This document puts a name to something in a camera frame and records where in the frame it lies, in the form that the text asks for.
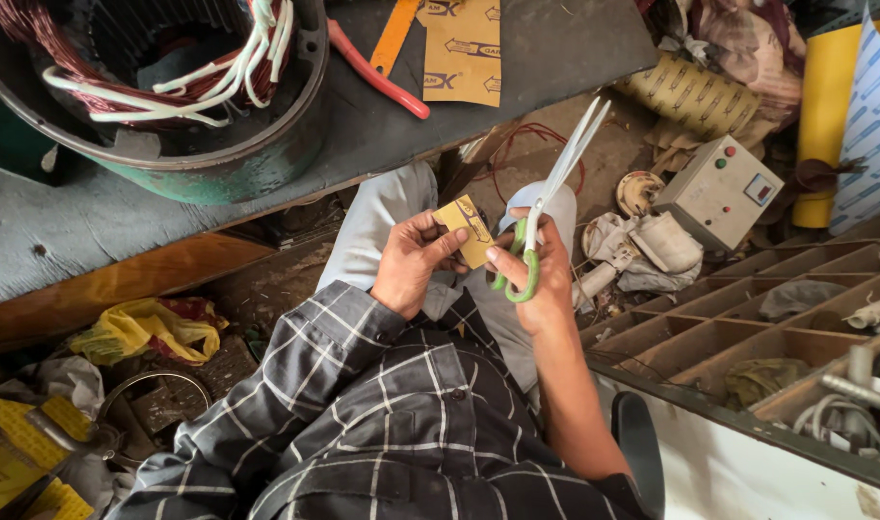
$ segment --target red plier handle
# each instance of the red plier handle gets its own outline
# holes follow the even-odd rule
[[[374,66],[369,65],[369,62],[367,62],[362,54],[353,47],[353,43],[350,42],[350,39],[343,33],[337,20],[329,18],[327,20],[327,29],[330,44],[336,47],[337,52],[341,53],[343,57],[346,58],[346,61],[353,67],[353,70],[362,76],[367,83],[387,95],[389,98],[398,102],[404,108],[410,110],[415,116],[420,117],[421,119],[426,119],[430,116],[431,110],[423,103],[423,101],[417,99],[405,89],[388,81],[388,78],[379,74]]]

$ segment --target copper wire coil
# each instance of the copper wire coil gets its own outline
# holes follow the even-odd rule
[[[274,2],[272,4],[272,14],[275,18],[279,17],[280,7],[280,3]],[[12,40],[43,47],[51,55],[55,63],[64,69],[63,75],[67,79],[171,106],[187,106],[198,103],[199,98],[214,88],[228,71],[223,69],[216,71],[212,75],[196,78],[186,86],[185,91],[180,95],[144,91],[124,83],[110,81],[100,74],[96,67],[88,63],[78,53],[61,28],[54,22],[48,7],[41,0],[0,0],[0,25]],[[274,31],[275,28],[269,30],[271,40]],[[236,51],[214,59],[212,63],[221,64],[230,61],[237,57],[242,50],[243,47],[238,48]],[[288,63],[288,50],[287,48],[281,70],[284,70]],[[264,103],[270,101],[276,91],[276,84],[271,82],[271,72],[272,61],[263,59],[261,65],[258,65],[251,74],[254,92]],[[92,114],[147,112],[146,109],[117,103],[93,94],[81,91],[67,92],[80,101],[87,111]],[[250,104],[249,97],[243,93],[243,87],[239,89],[231,101],[241,105]],[[183,117],[171,117],[148,121],[125,121],[123,124],[149,130],[172,130],[198,123]]]

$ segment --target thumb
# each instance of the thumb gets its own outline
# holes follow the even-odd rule
[[[504,278],[513,283],[517,289],[526,287],[526,279],[529,276],[529,268],[519,258],[508,253],[500,247],[492,246],[485,251],[485,256],[491,261]]]
[[[431,266],[436,266],[447,256],[456,253],[467,240],[469,240],[469,231],[465,228],[450,231],[423,249],[424,260]]]

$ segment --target plaid shirt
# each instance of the plaid shirt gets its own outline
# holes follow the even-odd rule
[[[110,518],[629,518],[592,484],[542,442],[468,293],[406,323],[334,282]]]

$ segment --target pliers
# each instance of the pliers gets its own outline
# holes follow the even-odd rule
[[[353,47],[353,42],[346,37],[346,34],[340,28],[337,20],[327,20],[328,39],[330,44],[337,49],[346,59],[347,63],[353,67],[357,74],[362,76],[367,83],[375,87],[378,91],[387,95],[389,98],[398,102],[404,108],[407,108],[417,117],[426,119],[430,116],[431,110],[423,101],[417,99],[409,91],[395,85],[388,78],[379,74],[379,72],[369,65],[369,62]]]
[[[539,255],[536,253],[539,216],[542,215],[542,210],[549,204],[549,200],[552,199],[555,192],[558,191],[559,187],[565,182],[565,179],[568,178],[568,174],[574,169],[578,160],[581,159],[581,154],[588,147],[591,138],[596,134],[601,123],[604,122],[607,111],[610,109],[609,101],[597,113],[594,123],[588,127],[588,122],[591,120],[591,116],[600,100],[599,97],[594,99],[584,117],[578,122],[575,131],[572,132],[571,137],[565,144],[561,156],[555,161],[555,166],[552,167],[549,178],[546,179],[546,183],[542,186],[542,192],[539,194],[536,202],[533,203],[533,206],[529,208],[529,215],[516,222],[514,243],[510,246],[510,254],[522,259],[523,263],[529,268],[526,277],[526,287],[523,290],[516,291],[514,284],[507,283],[507,278],[500,272],[496,273],[494,278],[488,282],[489,287],[494,290],[506,287],[507,299],[510,301],[522,303],[531,300],[536,294],[536,286],[539,284]]]

